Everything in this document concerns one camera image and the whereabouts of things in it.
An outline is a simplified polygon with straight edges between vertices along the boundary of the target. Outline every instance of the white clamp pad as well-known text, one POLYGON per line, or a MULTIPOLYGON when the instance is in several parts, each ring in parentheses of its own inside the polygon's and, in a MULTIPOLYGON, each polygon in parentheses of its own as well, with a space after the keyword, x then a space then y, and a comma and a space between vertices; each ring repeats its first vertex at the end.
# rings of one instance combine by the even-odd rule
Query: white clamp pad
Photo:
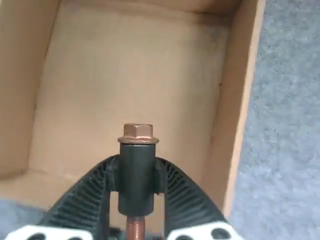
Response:
POLYGON ((10 232, 4 240, 93 240, 93 236, 85 230, 26 225, 10 232))
POLYGON ((233 227, 223 221, 173 230, 167 240, 243 240, 233 227))

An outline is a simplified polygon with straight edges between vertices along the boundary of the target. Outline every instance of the hex bolt head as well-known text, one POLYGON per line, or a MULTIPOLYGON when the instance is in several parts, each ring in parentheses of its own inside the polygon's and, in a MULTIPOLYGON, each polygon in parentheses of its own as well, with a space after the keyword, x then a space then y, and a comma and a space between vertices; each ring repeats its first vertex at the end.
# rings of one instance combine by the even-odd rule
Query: hex bolt head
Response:
POLYGON ((122 144, 156 144, 159 140, 153 136, 153 132, 151 124, 126 123, 123 136, 118 141, 122 144))

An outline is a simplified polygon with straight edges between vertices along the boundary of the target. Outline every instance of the cardboard box wall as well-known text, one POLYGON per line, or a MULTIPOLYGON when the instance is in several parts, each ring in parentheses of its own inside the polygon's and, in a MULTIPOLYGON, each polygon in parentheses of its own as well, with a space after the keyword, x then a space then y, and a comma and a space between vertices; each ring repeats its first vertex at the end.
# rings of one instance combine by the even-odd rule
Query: cardboard box wall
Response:
MULTIPOLYGON (((0 196, 50 208, 140 122, 228 215, 264 5, 0 1, 0 196)), ((111 224, 123 226, 116 205, 113 194, 111 224)))

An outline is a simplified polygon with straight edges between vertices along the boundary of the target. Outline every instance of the gray carpet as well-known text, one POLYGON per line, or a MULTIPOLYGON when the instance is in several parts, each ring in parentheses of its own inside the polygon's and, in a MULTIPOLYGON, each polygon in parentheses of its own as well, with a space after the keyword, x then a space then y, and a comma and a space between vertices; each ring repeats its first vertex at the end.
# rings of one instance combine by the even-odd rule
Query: gray carpet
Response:
MULTIPOLYGON (((320 238, 320 0, 268 0, 230 222, 247 240, 320 238)), ((0 239, 42 212, 0 202, 0 239)))

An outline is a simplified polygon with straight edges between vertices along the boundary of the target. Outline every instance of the black cylindrical spacer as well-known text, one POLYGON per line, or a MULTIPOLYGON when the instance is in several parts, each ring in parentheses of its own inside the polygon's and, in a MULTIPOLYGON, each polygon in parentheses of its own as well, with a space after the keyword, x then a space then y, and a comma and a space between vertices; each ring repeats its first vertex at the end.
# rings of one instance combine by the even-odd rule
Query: black cylindrical spacer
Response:
POLYGON ((154 210, 155 144, 120 144, 118 211, 142 217, 154 210))

